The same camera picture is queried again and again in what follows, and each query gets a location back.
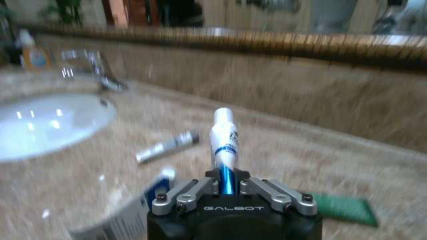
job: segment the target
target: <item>sink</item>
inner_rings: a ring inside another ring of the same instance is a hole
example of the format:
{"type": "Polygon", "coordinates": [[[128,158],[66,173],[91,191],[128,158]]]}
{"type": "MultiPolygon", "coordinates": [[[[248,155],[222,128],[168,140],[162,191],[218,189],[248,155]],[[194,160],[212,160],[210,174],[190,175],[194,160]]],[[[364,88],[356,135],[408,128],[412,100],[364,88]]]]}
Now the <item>sink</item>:
{"type": "Polygon", "coordinates": [[[117,115],[113,104],[85,93],[57,93],[0,106],[0,163],[15,162],[86,139],[117,115]]]}

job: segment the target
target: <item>mirror frame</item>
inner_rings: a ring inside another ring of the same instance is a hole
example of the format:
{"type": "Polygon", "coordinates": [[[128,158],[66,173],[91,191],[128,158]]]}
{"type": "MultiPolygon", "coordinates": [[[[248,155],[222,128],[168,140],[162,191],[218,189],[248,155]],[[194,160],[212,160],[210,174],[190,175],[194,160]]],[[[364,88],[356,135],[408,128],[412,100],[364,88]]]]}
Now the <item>mirror frame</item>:
{"type": "Polygon", "coordinates": [[[18,23],[33,33],[109,41],[302,57],[425,71],[427,37],[260,32],[220,27],[110,27],[18,23]]]}

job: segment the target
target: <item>chrome faucet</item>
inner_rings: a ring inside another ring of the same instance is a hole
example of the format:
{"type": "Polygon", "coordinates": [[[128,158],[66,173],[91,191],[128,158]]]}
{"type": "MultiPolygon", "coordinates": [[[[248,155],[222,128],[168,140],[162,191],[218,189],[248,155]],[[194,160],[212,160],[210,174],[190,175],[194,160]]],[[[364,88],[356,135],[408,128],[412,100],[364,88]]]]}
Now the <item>chrome faucet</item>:
{"type": "Polygon", "coordinates": [[[59,53],[59,55],[63,61],[70,59],[85,58],[91,68],[90,70],[87,70],[75,67],[62,67],[59,70],[59,74],[63,79],[71,79],[75,74],[91,74],[94,75],[94,79],[99,82],[102,88],[106,88],[117,92],[121,92],[128,89],[128,86],[120,81],[117,81],[113,77],[106,62],[101,57],[101,53],[98,51],[87,51],[85,49],[65,50],[59,53]]]}

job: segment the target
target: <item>tube cap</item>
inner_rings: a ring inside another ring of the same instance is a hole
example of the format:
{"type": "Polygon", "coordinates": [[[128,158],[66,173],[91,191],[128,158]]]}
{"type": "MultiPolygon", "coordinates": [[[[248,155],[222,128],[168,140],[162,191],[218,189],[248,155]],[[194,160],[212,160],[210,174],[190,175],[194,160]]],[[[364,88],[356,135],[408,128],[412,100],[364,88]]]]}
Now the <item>tube cap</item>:
{"type": "Polygon", "coordinates": [[[33,37],[29,35],[29,32],[26,29],[21,29],[18,31],[18,40],[19,40],[19,44],[25,47],[30,47],[33,46],[34,43],[34,39],[33,37]]]}
{"type": "Polygon", "coordinates": [[[230,122],[233,123],[233,112],[229,108],[221,107],[216,109],[213,113],[213,123],[224,123],[224,122],[230,122]]]}

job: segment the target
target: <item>toothpaste tube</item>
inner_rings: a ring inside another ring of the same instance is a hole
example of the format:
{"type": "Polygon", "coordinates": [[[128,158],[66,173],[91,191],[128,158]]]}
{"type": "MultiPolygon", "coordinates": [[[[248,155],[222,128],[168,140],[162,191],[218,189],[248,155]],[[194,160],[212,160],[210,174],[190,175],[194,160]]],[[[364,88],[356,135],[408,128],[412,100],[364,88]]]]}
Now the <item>toothpaste tube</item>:
{"type": "Polygon", "coordinates": [[[140,151],[136,154],[137,163],[145,163],[152,159],[160,158],[164,155],[174,153],[189,146],[198,143],[198,133],[192,130],[174,136],[169,141],[160,142],[150,148],[140,151]]]}
{"type": "Polygon", "coordinates": [[[218,168],[218,193],[236,194],[234,166],[238,153],[238,135],[233,124],[233,112],[229,108],[218,108],[213,114],[213,127],[209,132],[212,166],[218,168]]]}

